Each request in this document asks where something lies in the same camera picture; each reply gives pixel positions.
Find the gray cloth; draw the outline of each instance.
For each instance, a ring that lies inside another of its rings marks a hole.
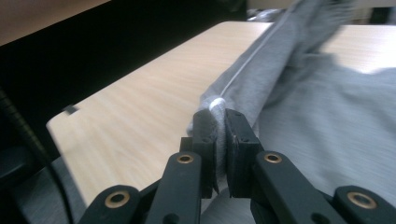
[[[351,8],[295,2],[201,100],[222,97],[245,114],[264,148],[288,156],[317,189],[357,185],[396,205],[396,69],[364,75],[319,53]]]

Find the black cable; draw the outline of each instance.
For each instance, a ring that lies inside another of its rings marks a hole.
[[[35,155],[37,160],[41,162],[47,169],[49,170],[49,175],[52,180],[55,182],[56,187],[61,193],[61,197],[64,203],[64,210],[67,215],[67,219],[70,224],[73,224],[73,216],[70,208],[70,202],[67,198],[66,191],[64,189],[64,185],[62,184],[61,178],[56,173],[50,162],[50,156],[47,153],[46,149],[44,149],[41,142],[35,136],[35,133],[30,128],[29,124],[26,123],[24,118],[18,112],[17,108],[12,104],[12,102],[8,99],[7,95],[4,93],[3,89],[0,87],[0,108],[8,117],[9,121],[13,124],[13,126],[17,129],[22,139],[28,144],[29,148],[32,150],[32,153]]]

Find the wooden table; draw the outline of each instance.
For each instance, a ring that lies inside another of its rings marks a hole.
[[[224,22],[76,104],[48,123],[86,204],[114,185],[161,178],[200,95],[268,27]],[[396,66],[396,27],[345,26],[323,51],[371,72]]]

